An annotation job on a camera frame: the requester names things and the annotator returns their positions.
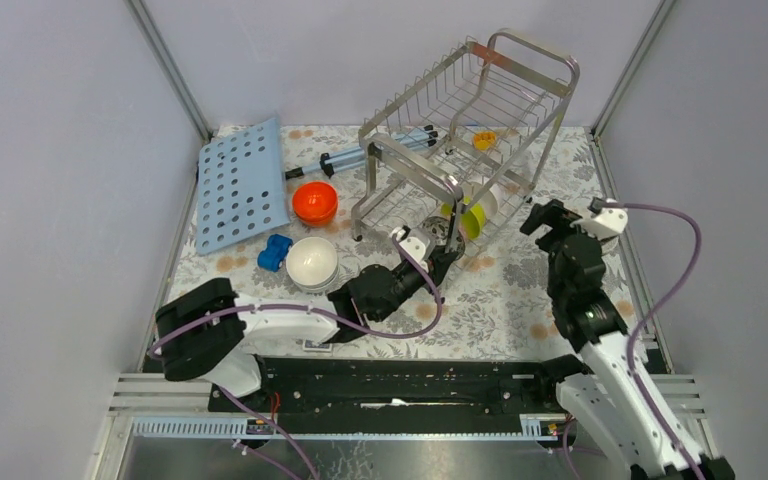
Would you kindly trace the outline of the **white ribbed bowl front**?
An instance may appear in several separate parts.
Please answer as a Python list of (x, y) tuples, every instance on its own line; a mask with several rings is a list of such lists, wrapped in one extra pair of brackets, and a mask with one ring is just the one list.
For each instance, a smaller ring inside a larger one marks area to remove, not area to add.
[(322, 237), (307, 237), (294, 243), (285, 257), (291, 281), (302, 291), (322, 293), (336, 280), (339, 259), (335, 246)]

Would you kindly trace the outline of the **stainless steel dish rack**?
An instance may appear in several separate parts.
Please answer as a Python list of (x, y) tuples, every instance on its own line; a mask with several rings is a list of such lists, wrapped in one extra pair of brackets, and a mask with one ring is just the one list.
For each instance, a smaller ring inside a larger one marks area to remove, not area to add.
[[(580, 78), (572, 55), (513, 29), (459, 43), (360, 127), (366, 187), (351, 210), (353, 239), (444, 217), (447, 203), (467, 254), (487, 249), (531, 200)], [(394, 138), (426, 125), (438, 132), (433, 147), (412, 150)], [(481, 131), (497, 135), (488, 151), (473, 147)], [(477, 205), (462, 203), (472, 182), (483, 184), (478, 198), (494, 185), (501, 198), (499, 212), (471, 241), (459, 224)]]

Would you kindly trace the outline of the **orange plastic bowl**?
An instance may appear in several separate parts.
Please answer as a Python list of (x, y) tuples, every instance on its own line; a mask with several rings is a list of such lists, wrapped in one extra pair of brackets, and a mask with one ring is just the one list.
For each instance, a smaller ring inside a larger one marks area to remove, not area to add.
[(331, 184), (313, 181), (294, 192), (291, 206), (296, 217), (306, 226), (324, 227), (336, 216), (339, 199)]

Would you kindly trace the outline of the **beige floral bowl front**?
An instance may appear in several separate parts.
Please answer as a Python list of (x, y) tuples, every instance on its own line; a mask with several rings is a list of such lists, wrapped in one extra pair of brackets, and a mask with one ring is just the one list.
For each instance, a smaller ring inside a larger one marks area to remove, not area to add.
[(603, 238), (599, 241), (603, 256), (612, 254), (619, 246), (620, 235)]

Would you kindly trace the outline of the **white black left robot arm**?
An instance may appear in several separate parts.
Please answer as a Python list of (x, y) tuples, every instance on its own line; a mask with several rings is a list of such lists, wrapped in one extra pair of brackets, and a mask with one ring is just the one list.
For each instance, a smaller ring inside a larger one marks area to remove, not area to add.
[(435, 246), (418, 259), (412, 247), (396, 249), (399, 265), (365, 267), (328, 294), (327, 306), (240, 301), (228, 279), (212, 280), (156, 312), (159, 337), (147, 355), (161, 362), (168, 381), (204, 379), (232, 395), (245, 410), (259, 410), (269, 401), (271, 387), (256, 355), (240, 351), (244, 342), (288, 338), (338, 344), (363, 335), (384, 337), (371, 324), (386, 320), (421, 289), (434, 298), (436, 312), (417, 333), (435, 328), (443, 313), (440, 286), (459, 254)]

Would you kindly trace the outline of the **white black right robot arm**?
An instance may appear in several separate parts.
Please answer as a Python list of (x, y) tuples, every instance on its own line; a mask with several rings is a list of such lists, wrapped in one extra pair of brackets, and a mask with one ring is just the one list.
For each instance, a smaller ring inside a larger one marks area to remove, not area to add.
[(695, 440), (636, 351), (645, 327), (629, 327), (603, 288), (603, 248), (625, 231), (636, 203), (595, 198), (582, 216), (553, 199), (532, 207), (520, 230), (546, 228), (547, 295), (574, 352), (546, 361), (533, 386), (543, 410), (562, 408), (631, 479), (733, 479), (734, 469)]

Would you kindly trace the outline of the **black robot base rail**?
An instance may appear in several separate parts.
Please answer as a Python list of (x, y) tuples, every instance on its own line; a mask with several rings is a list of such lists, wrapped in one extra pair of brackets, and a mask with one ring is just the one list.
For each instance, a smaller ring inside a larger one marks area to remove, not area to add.
[(240, 402), (274, 413), (291, 434), (324, 435), (519, 433), (522, 415), (563, 415), (556, 385), (589, 370), (573, 355), (542, 362), (266, 357), (259, 363), (262, 386)]

